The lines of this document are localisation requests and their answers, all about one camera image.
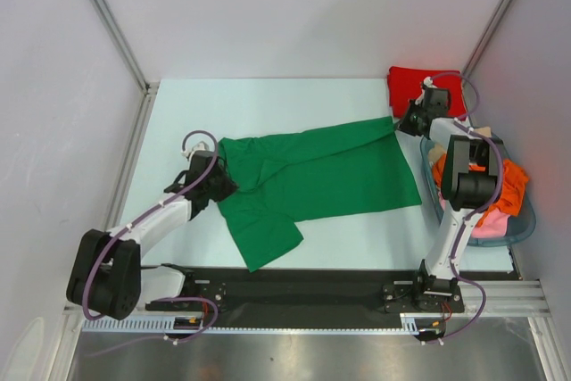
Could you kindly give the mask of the aluminium frame post right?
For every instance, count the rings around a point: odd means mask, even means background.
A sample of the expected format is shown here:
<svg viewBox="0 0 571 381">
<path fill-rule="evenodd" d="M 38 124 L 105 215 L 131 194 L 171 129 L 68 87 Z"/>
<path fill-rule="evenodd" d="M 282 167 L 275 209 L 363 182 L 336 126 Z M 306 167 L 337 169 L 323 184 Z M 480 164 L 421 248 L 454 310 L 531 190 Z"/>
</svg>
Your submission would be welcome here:
<svg viewBox="0 0 571 381">
<path fill-rule="evenodd" d="M 484 57 L 487 48 L 490 46 L 495 34 L 501 27 L 504 19 L 507 17 L 509 10 L 513 6 L 516 0 L 499 0 L 496 4 L 490 19 L 487 21 L 484 31 L 480 38 L 478 39 L 471 55 L 468 57 L 468 61 L 465 64 L 462 72 L 463 74 L 470 78 L 478 64 Z"/>
</svg>

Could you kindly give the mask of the aluminium frame post left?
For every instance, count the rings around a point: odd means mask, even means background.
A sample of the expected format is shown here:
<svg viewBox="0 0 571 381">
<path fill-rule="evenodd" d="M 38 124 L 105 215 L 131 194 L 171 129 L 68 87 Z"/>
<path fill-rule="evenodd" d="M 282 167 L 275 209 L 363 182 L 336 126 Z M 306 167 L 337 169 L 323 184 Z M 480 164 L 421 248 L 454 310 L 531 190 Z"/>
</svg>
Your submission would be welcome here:
<svg viewBox="0 0 571 381">
<path fill-rule="evenodd" d="M 130 77 L 134 80 L 142 94 L 146 94 L 150 84 L 139 65 L 137 58 L 117 21 L 107 0 L 89 0 L 95 9 L 99 20 L 108 33 L 121 60 L 124 62 Z"/>
</svg>

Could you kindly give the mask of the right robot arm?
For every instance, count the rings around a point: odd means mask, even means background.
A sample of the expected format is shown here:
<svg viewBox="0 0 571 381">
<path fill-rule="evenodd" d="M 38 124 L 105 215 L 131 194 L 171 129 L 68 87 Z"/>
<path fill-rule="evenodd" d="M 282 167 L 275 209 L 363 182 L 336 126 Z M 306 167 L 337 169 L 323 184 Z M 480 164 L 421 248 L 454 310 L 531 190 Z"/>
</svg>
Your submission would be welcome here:
<svg viewBox="0 0 571 381">
<path fill-rule="evenodd" d="M 503 160 L 491 138 L 448 116 L 449 90 L 431 83 L 421 88 L 421 96 L 410 102 L 396 129 L 446 148 L 441 180 L 444 215 L 410 292 L 420 310 L 437 311 L 459 296 L 460 261 L 476 224 L 501 195 Z"/>
</svg>

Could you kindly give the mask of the aluminium frame post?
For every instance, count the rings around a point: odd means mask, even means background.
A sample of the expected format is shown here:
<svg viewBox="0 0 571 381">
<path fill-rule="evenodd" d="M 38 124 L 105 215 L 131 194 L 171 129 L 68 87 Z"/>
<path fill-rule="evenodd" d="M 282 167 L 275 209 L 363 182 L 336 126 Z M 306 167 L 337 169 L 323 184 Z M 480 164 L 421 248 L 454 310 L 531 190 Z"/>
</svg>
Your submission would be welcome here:
<svg viewBox="0 0 571 381">
<path fill-rule="evenodd" d="M 468 61 L 465 64 L 462 72 L 463 74 L 470 78 L 478 64 L 484 57 L 487 48 L 490 46 L 495 34 L 501 27 L 504 19 L 507 17 L 509 10 L 513 6 L 516 0 L 499 0 L 496 4 L 490 19 L 487 21 L 484 31 L 480 38 L 478 39 L 471 55 L 468 57 Z"/>
<path fill-rule="evenodd" d="M 139 65 L 137 58 L 117 21 L 107 0 L 89 0 L 95 9 L 99 20 L 108 33 L 121 60 L 124 62 L 130 77 L 134 80 L 142 94 L 146 94 L 150 84 Z"/>
</svg>

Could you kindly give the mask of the aluminium front rail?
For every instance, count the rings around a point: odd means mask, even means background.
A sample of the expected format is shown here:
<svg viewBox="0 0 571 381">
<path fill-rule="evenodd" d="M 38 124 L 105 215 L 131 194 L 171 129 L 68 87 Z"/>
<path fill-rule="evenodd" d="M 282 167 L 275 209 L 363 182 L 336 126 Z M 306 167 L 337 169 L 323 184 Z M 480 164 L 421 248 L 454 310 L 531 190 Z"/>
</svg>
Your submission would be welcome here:
<svg viewBox="0 0 571 381">
<path fill-rule="evenodd" d="M 199 280 L 196 292 L 216 303 L 224 315 L 269 314 L 300 309 L 323 311 L 367 310 L 390 313 L 437 313 L 446 308 L 460 316 L 548 317 L 550 309 L 538 280 L 475 281 L 457 284 L 451 296 L 415 298 L 410 281 L 397 281 L 374 291 L 371 286 L 347 283 L 318 293 L 317 283 L 233 282 Z"/>
</svg>

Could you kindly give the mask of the beige t-shirt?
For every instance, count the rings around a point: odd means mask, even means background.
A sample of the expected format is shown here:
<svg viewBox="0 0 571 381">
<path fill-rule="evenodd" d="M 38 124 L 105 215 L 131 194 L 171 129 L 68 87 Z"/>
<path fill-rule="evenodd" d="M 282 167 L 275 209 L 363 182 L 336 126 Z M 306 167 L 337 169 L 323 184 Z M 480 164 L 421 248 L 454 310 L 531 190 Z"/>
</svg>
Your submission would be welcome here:
<svg viewBox="0 0 571 381">
<path fill-rule="evenodd" d="M 428 139 L 432 141 L 432 147 L 426 153 L 429 163 L 434 166 L 447 153 L 451 137 L 462 136 L 476 139 L 475 136 L 470 134 L 470 131 L 484 137 L 492 137 L 490 127 L 467 127 L 467 130 L 465 130 L 463 125 L 459 128 L 459 123 L 457 122 L 437 122 L 435 126 L 431 127 L 428 134 Z"/>
</svg>

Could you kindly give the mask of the folded red t-shirt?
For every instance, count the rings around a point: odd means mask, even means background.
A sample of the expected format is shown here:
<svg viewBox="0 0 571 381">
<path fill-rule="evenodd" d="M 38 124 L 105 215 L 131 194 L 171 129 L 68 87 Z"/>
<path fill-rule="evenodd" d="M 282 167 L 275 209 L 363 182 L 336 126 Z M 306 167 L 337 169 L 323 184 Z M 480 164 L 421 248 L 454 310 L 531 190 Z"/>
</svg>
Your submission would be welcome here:
<svg viewBox="0 0 571 381">
<path fill-rule="evenodd" d="M 406 113 L 410 100 L 416 100 L 421 95 L 421 84 L 428 77 L 437 87 L 450 91 L 449 114 L 452 117 L 459 117 L 467 112 L 458 70 L 422 70 L 391 66 L 388 70 L 387 85 L 389 105 L 394 118 L 401 118 Z"/>
</svg>

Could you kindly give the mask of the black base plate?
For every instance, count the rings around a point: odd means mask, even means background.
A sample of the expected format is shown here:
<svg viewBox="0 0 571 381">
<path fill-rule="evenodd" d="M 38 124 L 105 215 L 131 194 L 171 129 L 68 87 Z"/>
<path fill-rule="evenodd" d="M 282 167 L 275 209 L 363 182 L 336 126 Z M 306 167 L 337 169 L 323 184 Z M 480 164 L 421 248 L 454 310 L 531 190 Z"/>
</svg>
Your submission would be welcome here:
<svg viewBox="0 0 571 381">
<path fill-rule="evenodd" d="M 216 327 L 373 329 L 398 327 L 400 313 L 459 315 L 459 292 L 420 296 L 412 270 L 191 268 L 182 296 L 218 307 Z"/>
</svg>

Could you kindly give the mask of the pink t-shirt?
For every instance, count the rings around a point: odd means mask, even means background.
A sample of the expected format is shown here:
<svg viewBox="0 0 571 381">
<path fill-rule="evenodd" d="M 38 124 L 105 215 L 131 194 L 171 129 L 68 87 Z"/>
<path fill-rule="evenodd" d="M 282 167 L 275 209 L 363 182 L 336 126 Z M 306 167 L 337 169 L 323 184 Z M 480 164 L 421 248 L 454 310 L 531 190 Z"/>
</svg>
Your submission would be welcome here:
<svg viewBox="0 0 571 381">
<path fill-rule="evenodd" d="M 507 233 L 508 220 L 517 216 L 520 210 L 511 201 L 500 199 L 488 208 L 472 231 L 472 238 L 493 239 L 503 237 Z"/>
</svg>

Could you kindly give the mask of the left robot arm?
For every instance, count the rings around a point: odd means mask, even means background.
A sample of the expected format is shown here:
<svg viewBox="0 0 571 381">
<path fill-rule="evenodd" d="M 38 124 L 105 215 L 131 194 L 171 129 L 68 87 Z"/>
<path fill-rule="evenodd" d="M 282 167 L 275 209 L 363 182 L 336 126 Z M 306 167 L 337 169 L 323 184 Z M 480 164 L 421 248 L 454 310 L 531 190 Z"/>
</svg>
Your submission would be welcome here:
<svg viewBox="0 0 571 381">
<path fill-rule="evenodd" d="M 162 239 L 237 190 L 225 162 L 211 151 L 189 156 L 189 167 L 164 189 L 160 201 L 137 218 L 110 230 L 88 230 L 81 238 L 66 297 L 90 320 L 125 319 L 151 302 L 184 310 L 197 298 L 186 269 L 173 264 L 144 269 L 142 259 Z"/>
</svg>

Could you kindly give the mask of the green t-shirt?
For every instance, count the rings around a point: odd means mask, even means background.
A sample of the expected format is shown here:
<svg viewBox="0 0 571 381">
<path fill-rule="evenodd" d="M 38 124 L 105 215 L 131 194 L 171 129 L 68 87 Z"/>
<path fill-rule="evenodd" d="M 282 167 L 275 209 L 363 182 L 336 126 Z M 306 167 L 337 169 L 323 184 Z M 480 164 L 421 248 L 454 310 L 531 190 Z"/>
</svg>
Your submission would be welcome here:
<svg viewBox="0 0 571 381">
<path fill-rule="evenodd" d="M 389 117 L 293 134 L 219 141 L 237 190 L 219 203 L 246 267 L 256 271 L 303 240 L 297 223 L 419 206 Z"/>
</svg>

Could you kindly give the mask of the orange t-shirt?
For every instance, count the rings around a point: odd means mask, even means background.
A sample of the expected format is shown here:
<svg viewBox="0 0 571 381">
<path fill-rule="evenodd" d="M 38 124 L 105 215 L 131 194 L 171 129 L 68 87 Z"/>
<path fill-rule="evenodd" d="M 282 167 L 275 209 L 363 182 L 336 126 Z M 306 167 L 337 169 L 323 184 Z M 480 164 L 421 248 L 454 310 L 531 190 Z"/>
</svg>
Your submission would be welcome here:
<svg viewBox="0 0 571 381">
<path fill-rule="evenodd" d="M 446 154 L 443 154 L 432 166 L 433 179 L 438 189 L 440 189 L 442 184 L 445 161 Z M 499 199 L 487 209 L 484 218 L 494 210 L 509 216 L 518 216 L 523 206 L 525 189 L 528 182 L 529 177 L 523 168 L 509 159 L 504 159 L 501 195 Z"/>
</svg>

